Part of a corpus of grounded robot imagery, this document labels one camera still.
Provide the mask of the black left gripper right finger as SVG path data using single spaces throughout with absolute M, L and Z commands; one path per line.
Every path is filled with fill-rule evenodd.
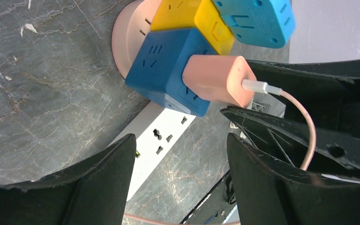
M 227 155 L 243 225 L 360 225 L 360 183 L 291 166 L 234 133 Z

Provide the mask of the yellow cube socket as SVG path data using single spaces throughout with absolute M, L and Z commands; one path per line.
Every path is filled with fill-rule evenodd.
M 234 36 L 211 0 L 163 0 L 152 31 L 197 28 L 219 55 L 229 55 Z

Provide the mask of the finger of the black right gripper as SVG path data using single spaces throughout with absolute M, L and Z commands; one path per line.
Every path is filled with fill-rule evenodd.
M 308 170 L 360 178 L 360 60 L 287 64 L 249 60 L 256 78 L 294 96 L 316 128 Z M 301 166 L 309 130 L 301 112 L 283 97 L 284 116 L 229 106 L 221 113 L 252 145 L 290 165 Z

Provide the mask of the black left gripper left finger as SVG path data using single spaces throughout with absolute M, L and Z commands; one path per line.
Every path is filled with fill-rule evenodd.
M 127 134 L 37 181 L 0 185 L 0 225 L 119 225 L 136 155 Z

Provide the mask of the pink USB charger plug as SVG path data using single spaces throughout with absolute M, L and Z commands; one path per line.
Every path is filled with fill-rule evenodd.
M 203 100 L 248 107 L 254 96 L 242 87 L 256 76 L 242 56 L 192 55 L 182 73 L 184 84 Z

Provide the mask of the dark blue cube socket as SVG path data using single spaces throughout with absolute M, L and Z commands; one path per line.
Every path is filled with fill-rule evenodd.
M 192 55 L 215 55 L 216 51 L 196 28 L 150 32 L 125 79 L 128 87 L 161 107 L 204 116 L 210 105 L 182 80 Z

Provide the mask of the light blue cube adapter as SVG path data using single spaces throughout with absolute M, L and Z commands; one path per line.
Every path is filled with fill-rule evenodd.
M 296 23 L 290 0 L 214 0 L 222 20 L 243 44 L 278 49 Z

